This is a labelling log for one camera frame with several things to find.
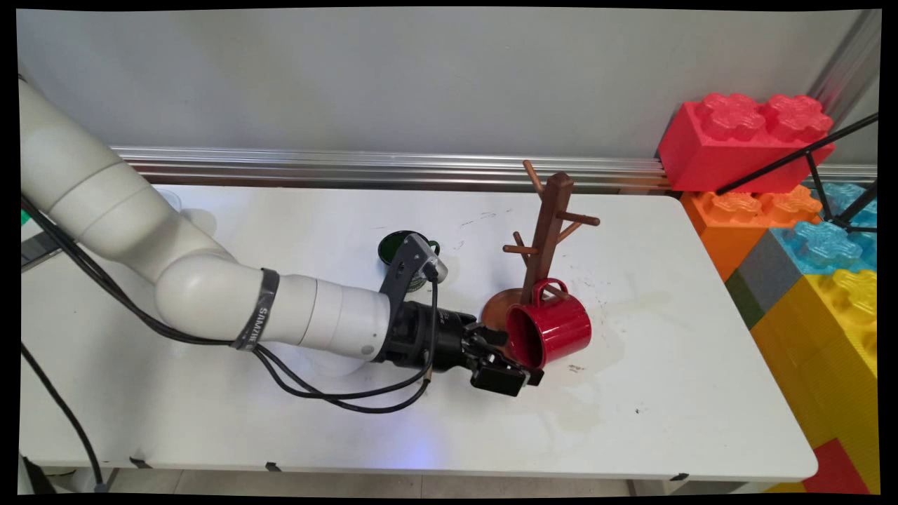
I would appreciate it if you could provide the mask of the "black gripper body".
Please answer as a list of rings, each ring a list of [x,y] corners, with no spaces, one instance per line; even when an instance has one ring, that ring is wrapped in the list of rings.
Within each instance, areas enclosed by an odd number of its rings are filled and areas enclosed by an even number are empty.
[[[424,355],[436,341],[433,368],[445,372],[467,365],[467,326],[480,323],[471,314],[448,311],[420,302],[405,302],[382,347],[382,360],[401,368],[420,368],[427,363]]]

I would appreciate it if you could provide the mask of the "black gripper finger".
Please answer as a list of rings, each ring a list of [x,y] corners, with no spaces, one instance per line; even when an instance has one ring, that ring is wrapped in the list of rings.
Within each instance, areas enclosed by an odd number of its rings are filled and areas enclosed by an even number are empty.
[[[520,364],[498,349],[469,357],[469,383],[480,390],[517,397],[523,387],[539,386],[544,371]]]
[[[492,330],[484,323],[470,323],[467,326],[468,349],[501,349],[508,342],[508,334],[503,330]]]

